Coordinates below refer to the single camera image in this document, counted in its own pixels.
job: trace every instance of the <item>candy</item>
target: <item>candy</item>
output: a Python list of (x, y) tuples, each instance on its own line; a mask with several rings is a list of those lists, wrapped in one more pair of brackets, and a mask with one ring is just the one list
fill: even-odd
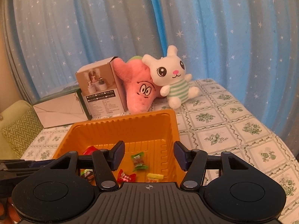
[(117, 176), (117, 182), (135, 182), (136, 174), (133, 173), (131, 175), (125, 174), (123, 170), (119, 170), (118, 176)]
[(164, 178), (162, 174), (148, 173), (146, 182), (157, 183)]
[(83, 152), (83, 155), (91, 155), (96, 150), (98, 150), (98, 149), (95, 148), (94, 146), (90, 146), (89, 148), (87, 148), (85, 150), (85, 152)]
[(85, 169), (85, 170), (81, 170), (81, 177), (88, 180), (88, 182), (91, 182), (92, 180), (94, 180), (95, 175), (92, 169)]
[(135, 155), (131, 156), (131, 159), (134, 163), (134, 171), (139, 170), (139, 169), (147, 169), (147, 166), (143, 162), (143, 152), (137, 153)]

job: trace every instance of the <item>pink starfish plush toy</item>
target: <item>pink starfish plush toy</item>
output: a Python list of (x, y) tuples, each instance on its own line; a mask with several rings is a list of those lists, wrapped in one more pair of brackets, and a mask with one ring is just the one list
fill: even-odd
[(142, 62), (141, 56), (134, 56), (127, 63), (115, 58), (113, 68), (124, 82), (130, 114), (147, 112), (153, 100), (161, 97), (161, 87), (153, 83), (150, 69)]

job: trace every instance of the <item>zigzag pattern cushion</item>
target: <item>zigzag pattern cushion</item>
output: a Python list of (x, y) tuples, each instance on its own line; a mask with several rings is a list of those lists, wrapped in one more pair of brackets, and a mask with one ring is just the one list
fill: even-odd
[(1, 132), (17, 157), (21, 158), (42, 129), (43, 126), (34, 109), (30, 108), (17, 121), (3, 127)]

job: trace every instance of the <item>orange plastic tray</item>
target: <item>orange plastic tray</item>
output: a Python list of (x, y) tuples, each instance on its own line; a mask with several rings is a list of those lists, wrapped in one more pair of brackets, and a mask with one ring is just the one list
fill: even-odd
[[(93, 120), (72, 125), (53, 158), (68, 151), (82, 153), (89, 147), (111, 149), (119, 140), (125, 142), (125, 156), (117, 171), (136, 173), (136, 182), (145, 182), (148, 173), (163, 174), (163, 182), (181, 183), (185, 173), (174, 155), (173, 143), (179, 141), (178, 127), (173, 110), (127, 115)], [(146, 170), (133, 172), (131, 155), (144, 152)]]

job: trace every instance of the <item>stuffed toy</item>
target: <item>stuffed toy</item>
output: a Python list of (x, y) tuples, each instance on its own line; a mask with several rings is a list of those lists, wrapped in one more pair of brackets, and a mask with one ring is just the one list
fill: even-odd
[(167, 56), (157, 60), (150, 55), (144, 55), (142, 62), (150, 69), (154, 84), (162, 86), (161, 96), (167, 96), (168, 104), (172, 109), (177, 109), (188, 99), (199, 95), (198, 87), (189, 87), (192, 75), (186, 74), (186, 68), (177, 56), (178, 49), (170, 45)]
[(161, 87), (152, 82), (150, 69), (141, 59), (141, 56), (134, 56), (127, 63), (120, 58), (113, 60), (114, 71), (124, 82), (130, 114), (147, 112), (153, 100), (161, 97)]

